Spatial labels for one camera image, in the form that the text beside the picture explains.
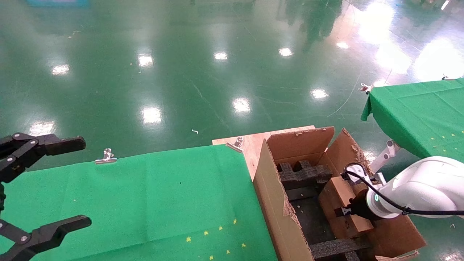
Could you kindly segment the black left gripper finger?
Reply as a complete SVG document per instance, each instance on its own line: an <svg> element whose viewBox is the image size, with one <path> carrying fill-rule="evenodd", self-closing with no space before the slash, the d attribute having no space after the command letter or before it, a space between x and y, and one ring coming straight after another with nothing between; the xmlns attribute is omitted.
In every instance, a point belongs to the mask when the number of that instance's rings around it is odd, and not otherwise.
<svg viewBox="0 0 464 261"><path fill-rule="evenodd" d="M14 245L1 254L0 259L2 261L29 261L37 254L59 247L68 233L89 227L91 224L91 218L86 215L77 215L43 225L32 232L26 232L1 220L1 236L13 241Z"/></svg>
<svg viewBox="0 0 464 261"><path fill-rule="evenodd" d="M31 136L15 133L0 139L0 181L10 183L43 156L56 156L86 148L83 137L59 138L55 134Z"/></svg>

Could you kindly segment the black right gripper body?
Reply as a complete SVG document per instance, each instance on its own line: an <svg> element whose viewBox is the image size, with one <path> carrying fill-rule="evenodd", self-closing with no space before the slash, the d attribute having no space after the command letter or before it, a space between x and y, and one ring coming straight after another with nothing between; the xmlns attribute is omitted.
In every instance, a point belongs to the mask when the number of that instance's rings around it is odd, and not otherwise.
<svg viewBox="0 0 464 261"><path fill-rule="evenodd" d="M366 195L367 192L360 192L355 198L350 199L351 214L368 220L377 220L377 216L368 207Z"/></svg>

